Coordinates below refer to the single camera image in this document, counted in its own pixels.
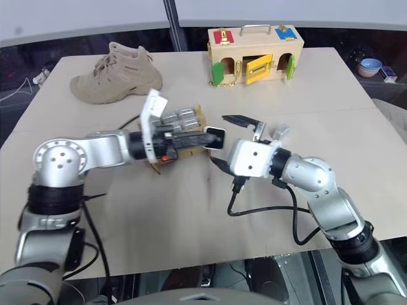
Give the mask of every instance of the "shoe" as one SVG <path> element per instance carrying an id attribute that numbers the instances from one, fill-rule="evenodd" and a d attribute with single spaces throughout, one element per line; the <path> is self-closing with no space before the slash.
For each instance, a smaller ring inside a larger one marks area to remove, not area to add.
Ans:
<path id="1" fill-rule="evenodd" d="M 130 94 L 146 95 L 151 88 L 161 89 L 162 76 L 146 49 L 111 42 L 109 50 L 91 73 L 72 78 L 70 87 L 75 97 L 90 104 L 109 104 Z"/>

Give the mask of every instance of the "wooden toy box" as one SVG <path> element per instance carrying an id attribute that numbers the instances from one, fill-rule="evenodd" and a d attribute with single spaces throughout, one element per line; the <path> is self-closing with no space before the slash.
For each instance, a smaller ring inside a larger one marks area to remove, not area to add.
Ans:
<path id="1" fill-rule="evenodd" d="M 292 25 L 209 29 L 212 86 L 291 79 L 304 40 Z"/>

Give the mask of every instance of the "bowl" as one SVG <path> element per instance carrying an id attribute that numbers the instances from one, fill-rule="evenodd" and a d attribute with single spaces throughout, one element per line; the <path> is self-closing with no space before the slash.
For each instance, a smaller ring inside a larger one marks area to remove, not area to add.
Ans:
<path id="1" fill-rule="evenodd" d="M 364 78 L 371 78 L 372 76 L 376 75 L 381 67 L 381 61 L 374 58 L 365 58 L 359 63 L 357 72 Z"/>

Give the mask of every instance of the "box handle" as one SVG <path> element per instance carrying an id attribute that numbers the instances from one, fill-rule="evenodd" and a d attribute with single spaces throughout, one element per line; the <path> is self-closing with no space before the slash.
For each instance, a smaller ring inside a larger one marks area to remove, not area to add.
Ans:
<path id="1" fill-rule="evenodd" d="M 272 33 L 272 26 L 270 24 L 248 24 L 240 28 L 240 35 L 243 36 L 243 30 L 249 27 L 268 27 L 268 35 Z"/>

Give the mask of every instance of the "light wooden tabletop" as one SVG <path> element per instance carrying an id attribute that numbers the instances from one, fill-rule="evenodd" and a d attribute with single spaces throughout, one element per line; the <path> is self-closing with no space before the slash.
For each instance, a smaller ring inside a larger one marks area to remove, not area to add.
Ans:
<path id="1" fill-rule="evenodd" d="M 111 105 L 88 105 L 73 97 L 70 79 L 92 69 L 98 58 L 63 58 L 1 149 L 1 271 L 13 266 L 17 221 L 27 199 L 36 146 L 61 135 L 80 137 L 114 129 L 141 110 L 144 97 Z M 266 122 L 264 137 L 279 124 L 288 124 L 291 131 L 284 147 L 302 156 L 325 159 L 336 172 L 337 184 L 375 226 L 378 239 L 405 235 L 407 146 L 334 49 L 304 49 L 291 81 L 229 88 L 207 84 L 209 59 L 205 53 L 155 53 L 153 58 L 163 74 L 162 95 L 169 100 L 166 110 L 200 104 L 209 125 L 227 129 L 225 149 L 215 156 L 226 159 L 237 138 L 252 137 L 251 129 L 223 121 L 224 114 L 244 114 Z M 168 165 L 162 175 L 141 161 L 93 171 L 85 189 L 86 194 L 108 192 L 105 198 L 89 202 L 89 207 L 112 274 L 329 246 L 321 233 L 304 247 L 295 245 L 288 211 L 227 216 L 231 181 L 204 154 Z M 269 180 L 251 179 L 234 209 L 290 204 L 289 195 Z M 309 215 L 300 215 L 300 238 L 315 226 Z M 87 236 L 93 240 L 89 230 Z M 86 251 L 83 261 L 92 255 Z M 103 275 L 98 260 L 78 277 Z"/>

